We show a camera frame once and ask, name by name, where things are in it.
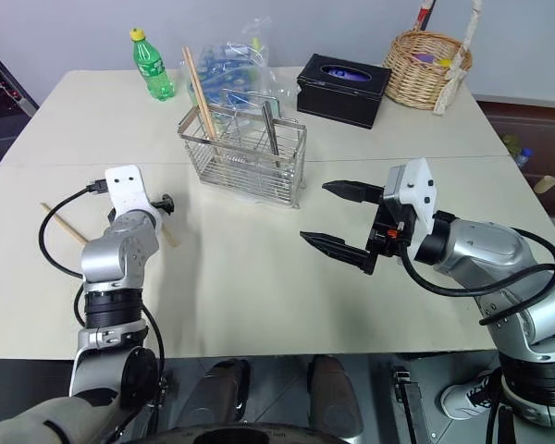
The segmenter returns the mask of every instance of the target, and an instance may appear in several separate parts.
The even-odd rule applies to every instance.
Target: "chopstick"
[[[43,207],[43,209],[47,213],[52,211],[52,209],[49,207],[49,205],[45,202],[41,202],[41,206]],[[82,236],[76,229],[74,229],[68,222],[66,222],[64,219],[62,219],[58,215],[53,215],[53,218],[54,218],[55,222],[57,223],[57,225],[59,225],[61,228],[63,228],[66,231],[67,234],[69,234],[76,241],[78,241],[78,243],[80,245],[86,245],[86,243],[88,242],[87,239],[84,236]]]
[[[200,114],[202,115],[203,124],[205,125],[205,129],[207,131],[207,137],[210,140],[215,140],[216,130],[214,129],[212,116],[210,115],[210,110],[207,107],[207,102],[205,101],[204,90],[202,90],[202,84],[200,83],[200,79],[197,76],[197,71],[195,70],[195,65],[193,64],[193,58],[191,57],[191,51],[189,49],[189,46],[183,46],[183,58],[185,59],[185,63],[187,63],[187,67],[189,68],[189,72],[191,74],[191,83],[193,84],[193,91],[195,92],[195,98],[197,100],[197,104],[200,107]]]

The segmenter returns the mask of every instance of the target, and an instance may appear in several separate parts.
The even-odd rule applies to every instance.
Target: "shoe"
[[[440,395],[444,414],[450,419],[462,421],[487,412],[491,407],[490,376],[491,372],[486,371],[466,384],[446,388]]]

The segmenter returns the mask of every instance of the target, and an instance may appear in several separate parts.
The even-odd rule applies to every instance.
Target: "white table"
[[[181,115],[171,116],[180,104],[185,109],[189,104],[184,97],[165,104],[152,102],[145,88],[141,94],[143,85],[130,80],[134,74],[68,74],[0,166],[2,358],[73,357],[78,326],[71,304],[79,283],[41,257],[37,229],[44,212],[39,202],[55,204],[89,180],[101,178],[107,165],[117,162],[138,163],[151,197],[169,192],[177,205],[166,223],[180,246],[173,249],[161,240],[160,252],[146,268],[143,292],[170,357],[493,347],[487,330],[477,324],[480,316],[472,300],[427,293],[395,259],[379,258],[374,275],[366,276],[327,258],[299,237],[300,230],[323,231],[364,246],[376,207],[343,201],[321,190],[328,180],[384,184],[390,167],[426,155],[438,185],[438,208],[464,218],[518,226],[555,243],[547,215],[466,90],[444,118],[386,99],[372,131],[296,114],[308,126],[308,158],[313,160],[305,167],[307,189],[301,209],[291,210],[251,203],[202,185],[184,160],[175,134]],[[97,78],[110,78],[110,88],[122,85],[119,90],[133,93],[135,103],[126,98],[114,105],[108,97],[115,94],[105,99],[93,93],[92,87],[104,85]],[[84,112],[77,113],[66,103],[83,103]],[[88,112],[90,108],[117,117],[105,125]],[[470,123],[457,127],[461,119],[453,116],[453,110]],[[424,133],[432,125],[438,129]],[[398,155],[394,145],[382,147],[387,156],[401,160],[362,158],[372,158],[365,139],[393,143],[392,126],[419,129],[413,141],[410,131],[401,132],[399,140],[405,142],[397,146]],[[75,136],[65,137],[72,130]],[[57,149],[54,132],[63,139]],[[342,139],[339,134],[351,138],[345,149],[336,144],[338,137]],[[460,139],[464,143],[454,146]],[[99,140],[106,141],[101,142],[101,153]],[[144,144],[154,149],[141,150]],[[82,146],[87,147],[83,153]],[[379,147],[373,151],[374,157],[380,153]],[[62,216],[93,238],[106,227],[110,206],[106,195],[84,196]],[[55,224],[47,237],[57,260],[79,269],[80,246]],[[535,251],[539,260],[549,259],[536,247]],[[428,279],[451,285],[428,267],[418,268]],[[149,343],[155,348],[154,335]]]

